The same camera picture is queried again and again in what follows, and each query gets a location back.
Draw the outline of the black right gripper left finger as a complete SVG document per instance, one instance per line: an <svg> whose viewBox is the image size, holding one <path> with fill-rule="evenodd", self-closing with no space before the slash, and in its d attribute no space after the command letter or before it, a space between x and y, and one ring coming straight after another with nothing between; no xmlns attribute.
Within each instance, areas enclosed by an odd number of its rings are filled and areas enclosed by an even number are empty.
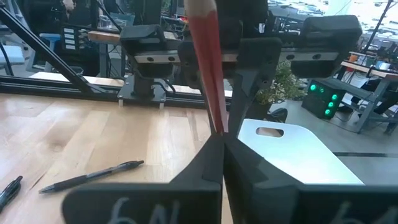
<svg viewBox="0 0 398 224"><path fill-rule="evenodd" d="M213 134L169 183L103 183L72 190L66 223L220 223L224 139Z"/></svg>

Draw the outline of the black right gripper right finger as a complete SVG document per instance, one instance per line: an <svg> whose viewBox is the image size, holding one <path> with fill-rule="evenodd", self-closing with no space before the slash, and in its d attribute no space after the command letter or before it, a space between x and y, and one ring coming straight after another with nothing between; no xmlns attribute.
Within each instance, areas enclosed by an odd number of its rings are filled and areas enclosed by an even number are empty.
<svg viewBox="0 0 398 224"><path fill-rule="evenodd" d="M303 184L231 136L224 181L235 223L397 223L397 188Z"/></svg>

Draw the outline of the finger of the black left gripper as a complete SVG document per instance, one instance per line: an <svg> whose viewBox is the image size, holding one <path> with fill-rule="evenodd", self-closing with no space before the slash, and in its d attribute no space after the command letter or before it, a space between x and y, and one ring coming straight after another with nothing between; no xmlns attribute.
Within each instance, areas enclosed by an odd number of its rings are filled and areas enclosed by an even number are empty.
<svg viewBox="0 0 398 224"><path fill-rule="evenodd" d="M229 133L238 136L257 92L268 88L275 77L282 41L277 37L242 39L238 49L229 108Z"/></svg>
<svg viewBox="0 0 398 224"><path fill-rule="evenodd" d="M211 134L215 133L213 118L211 117L210 107L204 90L203 82L201 80L201 72L198 66L198 60L195 53L193 40L184 40L178 46L178 57L182 67L182 73L188 86L192 89L199 90L205 103L210 123Z"/></svg>

